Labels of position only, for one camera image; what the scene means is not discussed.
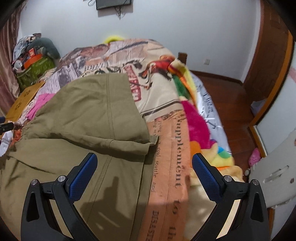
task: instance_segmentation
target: baseboard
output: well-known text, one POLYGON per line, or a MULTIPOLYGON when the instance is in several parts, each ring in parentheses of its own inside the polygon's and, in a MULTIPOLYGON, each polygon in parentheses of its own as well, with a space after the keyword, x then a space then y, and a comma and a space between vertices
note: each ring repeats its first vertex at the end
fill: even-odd
POLYGON ((203 77, 210 77, 210 78, 215 78, 215 79, 227 80, 227 81, 230 81, 230 82, 238 83, 241 86, 243 84, 240 80, 233 79, 233 78, 226 77, 226 76, 222 76, 222 75, 218 75, 218 74, 210 74, 210 73, 200 72, 200 71, 195 71, 195 70, 191 70, 191 72, 193 74, 195 74, 197 77, 198 76, 203 76, 203 77))

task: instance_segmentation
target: cardboard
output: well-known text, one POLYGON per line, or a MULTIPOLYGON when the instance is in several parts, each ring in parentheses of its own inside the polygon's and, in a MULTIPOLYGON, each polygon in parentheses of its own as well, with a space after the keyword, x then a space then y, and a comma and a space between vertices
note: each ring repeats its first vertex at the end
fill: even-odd
POLYGON ((10 110, 6 115, 6 121, 16 122, 22 115, 22 112, 26 108, 26 106, 31 102, 31 100, 35 97, 38 90, 44 85, 44 81, 41 81, 37 84, 34 84, 30 87, 27 87, 21 95, 14 102, 10 110))

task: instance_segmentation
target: khaki garment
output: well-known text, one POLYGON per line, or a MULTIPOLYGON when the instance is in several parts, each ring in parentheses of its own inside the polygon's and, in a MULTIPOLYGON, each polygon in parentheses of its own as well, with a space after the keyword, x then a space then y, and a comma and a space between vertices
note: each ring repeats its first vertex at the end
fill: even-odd
MULTIPOLYGON (((129 240, 134 221, 141 222, 143 216, 135 220, 140 189, 146 193, 142 199, 148 199, 153 168, 144 168, 144 161, 153 165, 156 142, 135 106, 127 75, 75 80, 37 112, 15 150, 1 161, 0 215, 20 239, 30 181, 67 175, 94 152, 98 167, 75 206, 100 241, 129 240)), ((63 233, 69 235, 56 205, 53 209, 63 233)))

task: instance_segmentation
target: wooden door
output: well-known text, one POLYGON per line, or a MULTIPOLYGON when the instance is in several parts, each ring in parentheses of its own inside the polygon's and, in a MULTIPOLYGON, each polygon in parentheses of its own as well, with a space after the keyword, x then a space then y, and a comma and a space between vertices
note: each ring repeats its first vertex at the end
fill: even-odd
POLYGON ((261 0, 261 24, 257 48, 244 88, 253 101, 267 98, 283 66, 288 28, 276 10, 261 0))

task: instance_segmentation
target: pink cloth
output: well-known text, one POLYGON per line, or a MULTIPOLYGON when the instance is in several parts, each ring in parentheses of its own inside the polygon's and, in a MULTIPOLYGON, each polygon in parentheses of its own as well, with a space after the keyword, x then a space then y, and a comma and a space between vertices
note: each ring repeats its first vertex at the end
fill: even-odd
POLYGON ((43 94, 40 95, 36 101, 36 104, 34 105, 34 107, 30 110, 30 112, 26 115, 26 118, 28 120, 32 120, 35 115, 36 112, 41 109, 48 101, 50 101, 50 99, 52 97, 54 97, 55 94, 43 94))
POLYGON ((181 103, 187 117, 190 141, 198 142, 201 149, 210 149, 213 141, 210 141, 207 123, 189 101, 181 101, 181 103))

